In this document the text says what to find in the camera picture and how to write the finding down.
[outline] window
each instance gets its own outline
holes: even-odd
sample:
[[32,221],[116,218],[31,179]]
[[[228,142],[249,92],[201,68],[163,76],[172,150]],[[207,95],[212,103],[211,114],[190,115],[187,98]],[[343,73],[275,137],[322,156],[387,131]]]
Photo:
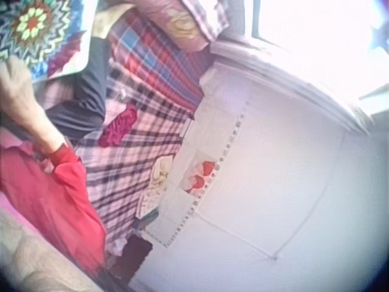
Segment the window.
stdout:
[[252,36],[301,57],[336,94],[362,97],[389,82],[385,44],[372,47],[374,29],[389,20],[384,3],[254,0]]

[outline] pink pillow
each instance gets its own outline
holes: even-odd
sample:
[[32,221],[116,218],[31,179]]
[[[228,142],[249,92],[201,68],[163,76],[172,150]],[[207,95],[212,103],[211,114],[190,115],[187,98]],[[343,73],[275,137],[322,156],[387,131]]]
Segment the pink pillow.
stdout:
[[[117,0],[107,0],[114,4]],[[162,29],[180,49],[197,52],[208,45],[195,19],[179,0],[126,0]]]

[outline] plaid fabric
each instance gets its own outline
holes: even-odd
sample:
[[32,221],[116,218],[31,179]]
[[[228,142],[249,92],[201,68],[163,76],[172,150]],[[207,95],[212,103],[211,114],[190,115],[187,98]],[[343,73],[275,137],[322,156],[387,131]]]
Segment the plaid fabric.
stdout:
[[[127,103],[137,108],[138,119],[117,147],[98,146],[103,129],[90,133],[76,147],[87,170],[89,199],[105,224],[109,245],[131,234],[139,196],[149,185],[156,159],[179,151],[184,123],[203,96],[199,78],[214,60],[206,50],[181,52],[136,11],[126,13],[110,34],[104,126]],[[50,82],[39,101],[49,108],[70,98],[72,87],[63,78]]]
[[226,0],[181,0],[181,2],[192,14],[209,41],[214,41],[223,29],[229,26]]
[[153,90],[194,111],[204,96],[200,76],[210,67],[209,52],[187,54],[137,10],[128,11],[109,37],[113,59]]
[[77,154],[87,170],[90,200],[111,242],[131,233],[137,202],[150,183],[154,162],[178,152],[180,133],[191,112],[131,78],[118,63],[111,65],[108,88],[104,125],[128,102],[138,109],[138,120],[118,147],[99,147],[100,130],[80,141]]

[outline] colorful patterned cloth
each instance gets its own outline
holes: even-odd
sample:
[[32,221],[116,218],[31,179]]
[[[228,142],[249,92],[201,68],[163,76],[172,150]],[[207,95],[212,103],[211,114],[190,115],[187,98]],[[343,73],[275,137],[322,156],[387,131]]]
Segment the colorful patterned cloth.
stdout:
[[[184,124],[203,96],[199,78],[213,63],[208,51],[186,54],[177,49],[163,31],[136,11],[129,11],[115,24],[110,40],[104,126],[128,104],[137,109],[137,119],[118,146],[99,146],[104,129],[90,133],[77,145],[88,173],[89,199],[107,228],[108,244],[131,233],[139,196],[150,185],[156,160],[174,156],[180,149]],[[40,101],[47,108],[71,94],[71,88],[55,81]]]
[[0,60],[10,55],[23,59],[33,78],[60,70],[80,50],[84,1],[1,1]]
[[202,33],[209,41],[214,41],[218,35],[229,26],[227,19],[227,0],[181,0],[197,21]]

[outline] red garment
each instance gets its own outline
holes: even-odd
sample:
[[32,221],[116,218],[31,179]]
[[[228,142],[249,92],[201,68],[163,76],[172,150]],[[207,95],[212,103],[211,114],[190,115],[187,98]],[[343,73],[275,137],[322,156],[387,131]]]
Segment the red garment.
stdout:
[[86,171],[73,149],[49,155],[51,174],[32,157],[31,144],[1,149],[1,188],[13,207],[58,250],[88,271],[104,262],[106,231],[86,191]]

